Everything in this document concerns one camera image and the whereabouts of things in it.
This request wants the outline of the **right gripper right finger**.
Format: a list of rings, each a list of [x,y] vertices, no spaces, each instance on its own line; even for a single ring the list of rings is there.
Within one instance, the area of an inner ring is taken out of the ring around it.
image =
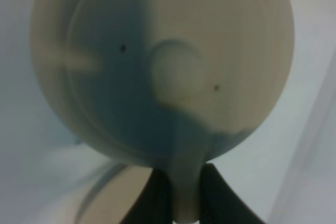
[[[264,224],[229,187],[214,164],[205,164],[200,182],[202,224]]]

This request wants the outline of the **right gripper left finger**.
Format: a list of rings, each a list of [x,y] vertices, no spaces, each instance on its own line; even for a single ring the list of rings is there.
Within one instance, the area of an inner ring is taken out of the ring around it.
[[[166,174],[154,169],[123,224],[172,224],[171,186]]]

